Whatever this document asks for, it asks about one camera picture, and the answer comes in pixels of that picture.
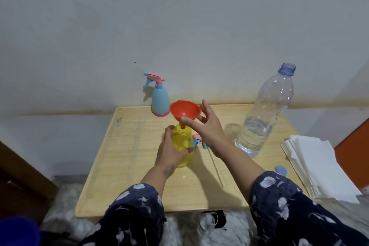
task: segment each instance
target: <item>wooden table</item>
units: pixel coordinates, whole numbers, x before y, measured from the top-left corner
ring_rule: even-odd
[[[212,106],[230,140],[237,137],[252,107],[253,104]],[[149,106],[117,108],[79,198],[76,217],[103,216],[121,192],[139,183],[155,162],[164,128],[177,123],[172,115],[154,116]],[[280,114],[254,160],[266,170],[274,171],[276,165],[283,165],[288,177],[307,194],[280,147],[284,139],[294,134],[295,129]],[[165,212],[248,206],[224,163],[201,144],[197,145],[191,163],[169,177],[162,201]]]

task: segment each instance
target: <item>hand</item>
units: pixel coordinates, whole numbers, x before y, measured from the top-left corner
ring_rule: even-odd
[[[168,177],[173,173],[174,169],[181,163],[183,158],[191,153],[194,147],[178,151],[173,146],[172,142],[172,130],[174,126],[168,126],[165,128],[164,139],[159,145],[158,153],[156,155],[155,166],[160,166],[164,169],[164,174]]]
[[[206,117],[200,115],[197,118],[203,125],[187,117],[182,117],[181,122],[195,130],[206,145],[210,147],[214,155],[220,158],[224,146],[228,146],[230,141],[225,136],[219,119],[205,99],[200,104],[200,108]]]

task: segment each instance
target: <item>plastic water bottle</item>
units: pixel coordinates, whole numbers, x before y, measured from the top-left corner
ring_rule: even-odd
[[[235,144],[250,157],[259,153],[277,122],[278,114],[291,103],[293,96],[291,77],[295,70],[295,65],[283,63],[278,73],[260,88],[255,105],[247,114]]]

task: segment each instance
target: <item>brown door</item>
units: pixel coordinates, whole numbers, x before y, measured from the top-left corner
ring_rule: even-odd
[[[26,216],[39,224],[58,187],[0,141],[0,219]]]
[[[369,119],[334,150],[337,162],[357,188],[369,185]]]

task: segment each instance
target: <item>pink bottle base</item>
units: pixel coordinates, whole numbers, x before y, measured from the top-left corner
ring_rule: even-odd
[[[152,110],[151,112],[156,116],[156,117],[165,117],[165,116],[168,116],[170,111],[168,111],[167,113],[164,113],[164,114],[157,114],[157,113],[154,113]]]

